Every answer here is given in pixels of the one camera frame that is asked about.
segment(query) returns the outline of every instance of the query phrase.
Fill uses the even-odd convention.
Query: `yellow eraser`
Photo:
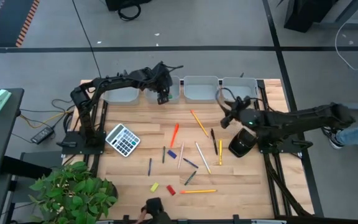
[[[153,184],[152,188],[150,188],[150,191],[151,191],[152,193],[154,193],[155,190],[157,189],[157,187],[158,187],[158,183],[156,182],[156,183]]]

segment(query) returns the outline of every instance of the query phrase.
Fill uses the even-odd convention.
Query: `sneaker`
[[[322,130],[323,134],[325,136],[327,136],[327,138],[329,139],[329,143],[331,143],[331,146],[334,149],[341,149],[344,146],[336,140],[336,134],[342,130],[337,131],[337,130],[331,129],[329,127],[323,127],[323,128],[321,128],[321,130]]]

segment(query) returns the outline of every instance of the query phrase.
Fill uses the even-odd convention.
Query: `concrete floor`
[[[117,14],[108,12],[103,0],[75,2],[94,47],[273,46],[262,1],[153,0],[142,6],[141,16],[132,22],[123,22]],[[278,7],[279,0],[268,2],[281,46],[334,46],[337,30],[312,27],[306,34],[286,30],[283,23],[288,1]],[[335,18],[348,2],[339,1],[326,20]],[[338,45],[358,46],[358,30],[341,32]],[[48,0],[41,1],[22,47],[87,46],[71,0]],[[358,52],[342,54],[358,67]],[[174,75],[179,77],[236,77],[242,72],[245,77],[282,77],[274,51],[97,52],[95,55],[103,76],[124,69],[151,67],[163,60],[169,65],[185,66],[175,71]],[[336,52],[284,52],[283,56],[298,109],[332,101],[358,102],[358,71],[349,69]],[[54,98],[68,100],[81,79],[97,76],[89,52],[0,54],[0,88],[24,88],[21,107],[29,110],[52,109],[50,102]],[[38,120],[50,116],[26,115]],[[29,139],[37,130],[18,119],[13,132]],[[55,142],[62,138],[60,125],[55,139],[38,146],[12,137],[7,155],[19,157],[22,152],[60,150]],[[320,131],[310,131],[306,138],[314,142],[309,154],[324,216],[358,219],[358,147],[334,151]],[[30,212],[31,208],[20,208],[15,211],[14,219],[28,221]]]

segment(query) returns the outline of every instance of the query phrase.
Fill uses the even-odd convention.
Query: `wooden table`
[[[281,81],[264,81],[269,105],[275,110],[288,111]],[[190,110],[195,111],[207,132],[213,128],[217,141],[223,140],[222,166],[218,165],[212,140],[205,136]],[[98,177],[112,181],[119,192],[118,202],[110,208],[108,218],[121,220],[123,215],[129,215],[130,219],[137,219],[140,208],[152,197],[162,199],[163,206],[172,219],[232,219],[233,214],[239,214],[240,218],[273,218],[263,155],[256,147],[242,158],[231,154],[227,147],[241,129],[241,125],[233,121],[227,129],[223,129],[219,124],[223,116],[217,104],[186,104],[183,94],[180,103],[176,105],[150,104],[144,93],[140,93],[139,105],[109,105],[104,129],[110,132],[115,125],[122,123],[140,137],[141,143],[129,157],[121,156],[106,144],[99,162]],[[184,142],[183,157],[200,167],[187,186],[184,186],[184,183],[195,168],[182,161],[178,169],[178,157],[173,159],[169,155],[165,156],[165,163],[162,164],[162,148],[166,146],[167,150],[170,149],[176,123],[179,124],[179,131],[171,150],[179,156],[181,144]],[[211,175],[203,164],[195,141],[200,145]],[[152,169],[151,175],[147,176],[150,158]],[[75,161],[82,159],[83,156],[75,157]],[[281,154],[281,159],[288,189],[306,211],[313,213],[300,159],[290,154]],[[151,193],[150,188],[155,182],[160,185]],[[177,194],[171,196],[166,189],[167,185],[171,185]],[[181,190],[198,189],[218,191],[208,194],[179,194]],[[283,214],[282,197],[278,187],[276,191]]]

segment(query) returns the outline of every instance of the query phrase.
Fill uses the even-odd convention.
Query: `potted plant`
[[[95,223],[102,213],[107,218],[118,196],[110,181],[92,177],[82,161],[54,169],[30,188],[39,193],[29,197],[39,206],[43,216],[33,219],[44,223]]]

